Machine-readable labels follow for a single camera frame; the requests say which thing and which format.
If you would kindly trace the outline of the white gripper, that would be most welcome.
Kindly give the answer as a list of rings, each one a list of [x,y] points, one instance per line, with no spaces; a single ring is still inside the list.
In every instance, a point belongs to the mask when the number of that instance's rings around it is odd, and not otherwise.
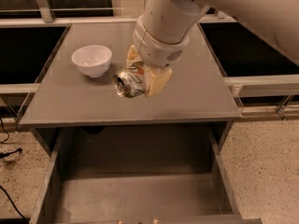
[[[126,66],[131,68],[135,65],[140,68],[144,63],[148,65],[145,68],[145,95],[155,96],[164,89],[172,76],[172,69],[166,66],[181,59],[189,38],[184,38],[178,44],[161,42],[149,34],[142,23],[142,17],[139,17],[133,32],[133,42],[134,45],[128,49]]]

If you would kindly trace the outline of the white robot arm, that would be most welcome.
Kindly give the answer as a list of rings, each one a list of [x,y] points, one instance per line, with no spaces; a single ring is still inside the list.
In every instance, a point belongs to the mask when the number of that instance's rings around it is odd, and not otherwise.
[[[237,20],[294,63],[299,61],[299,0],[148,0],[136,22],[127,65],[141,69],[135,96],[159,93],[182,55],[189,32],[210,8]]]

